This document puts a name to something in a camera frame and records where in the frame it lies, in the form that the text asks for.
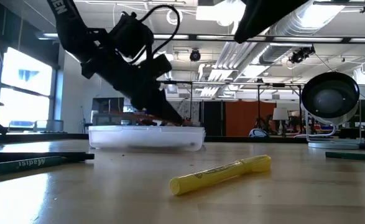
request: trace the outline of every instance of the white wall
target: white wall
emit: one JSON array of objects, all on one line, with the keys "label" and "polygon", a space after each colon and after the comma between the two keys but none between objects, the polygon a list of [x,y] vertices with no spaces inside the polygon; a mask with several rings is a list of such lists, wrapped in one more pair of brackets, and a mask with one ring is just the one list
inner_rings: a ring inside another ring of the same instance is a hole
[{"label": "white wall", "polygon": [[60,119],[64,122],[64,131],[68,133],[81,133],[83,121],[81,107],[86,122],[90,122],[93,98],[122,97],[120,92],[114,90],[98,75],[86,79],[81,74],[80,63],[69,54],[65,55],[62,89]]}]

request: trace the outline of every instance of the stand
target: stand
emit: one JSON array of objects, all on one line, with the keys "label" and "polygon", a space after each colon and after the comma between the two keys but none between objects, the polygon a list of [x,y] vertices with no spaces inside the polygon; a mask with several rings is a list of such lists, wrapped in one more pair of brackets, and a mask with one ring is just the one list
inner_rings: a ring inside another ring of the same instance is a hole
[{"label": "stand", "polygon": [[306,122],[306,130],[307,130],[307,141],[308,147],[311,148],[322,148],[322,149],[359,149],[359,145],[362,142],[362,109],[361,109],[361,101],[359,100],[359,140],[351,140],[351,139],[316,139],[316,137],[311,137],[309,135],[309,118],[308,111],[305,110],[305,122]]}]

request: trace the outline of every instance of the window frame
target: window frame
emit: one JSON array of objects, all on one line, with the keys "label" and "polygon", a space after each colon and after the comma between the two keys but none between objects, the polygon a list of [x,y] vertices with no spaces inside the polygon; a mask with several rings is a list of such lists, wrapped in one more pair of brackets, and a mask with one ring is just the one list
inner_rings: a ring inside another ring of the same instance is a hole
[{"label": "window frame", "polygon": [[14,91],[19,91],[21,93],[26,93],[26,94],[30,94],[30,95],[34,95],[34,96],[46,97],[46,98],[49,99],[49,102],[50,102],[50,105],[49,105],[49,118],[48,119],[54,119],[56,80],[57,80],[57,77],[58,77],[58,70],[57,69],[55,69],[54,67],[51,66],[51,68],[52,68],[51,89],[50,89],[50,95],[47,96],[47,95],[37,93],[37,92],[32,91],[32,90],[26,90],[24,88],[20,88],[20,87],[16,87],[16,86],[12,86],[12,85],[2,83],[1,82],[2,68],[3,68],[3,63],[0,61],[0,94],[1,94],[1,88],[9,88],[9,89],[12,89]]}]

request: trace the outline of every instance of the table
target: table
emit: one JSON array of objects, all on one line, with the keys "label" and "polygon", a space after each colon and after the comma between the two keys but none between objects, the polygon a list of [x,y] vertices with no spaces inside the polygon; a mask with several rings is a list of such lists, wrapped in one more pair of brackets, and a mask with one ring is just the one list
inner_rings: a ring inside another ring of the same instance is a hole
[{"label": "table", "polygon": [[[198,152],[95,149],[94,161],[0,177],[0,223],[365,223],[365,161],[326,159],[306,144],[206,143]],[[0,151],[82,151],[88,141]],[[272,172],[181,197],[178,175],[268,154]]]}]

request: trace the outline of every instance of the black cable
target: black cable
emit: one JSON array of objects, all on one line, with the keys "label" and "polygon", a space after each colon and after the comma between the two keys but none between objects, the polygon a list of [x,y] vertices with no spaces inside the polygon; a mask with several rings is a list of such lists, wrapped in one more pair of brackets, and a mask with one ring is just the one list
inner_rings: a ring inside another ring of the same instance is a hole
[{"label": "black cable", "polygon": [[176,13],[177,15],[177,26],[175,27],[174,32],[172,33],[172,35],[170,36],[170,38],[168,38],[163,44],[161,44],[160,46],[158,46],[153,52],[152,55],[155,55],[162,47],[166,46],[175,36],[175,34],[177,34],[179,28],[180,28],[180,24],[181,24],[181,20],[180,20],[180,14],[179,12],[173,7],[173,6],[169,6],[169,5],[159,5],[156,7],[153,7],[149,12],[147,12],[146,15],[144,15],[144,17],[142,19],[140,19],[140,22],[143,22],[145,19],[147,19],[156,9],[160,9],[160,8],[169,8],[171,11],[173,11],[174,13]]},{"label": "black cable", "polygon": [[327,64],[326,64],[326,62],[324,62],[316,53],[313,53],[313,54],[315,54],[318,58],[319,58],[319,60],[321,60],[330,70],[332,70],[331,68],[330,68],[330,66],[328,66]]}]

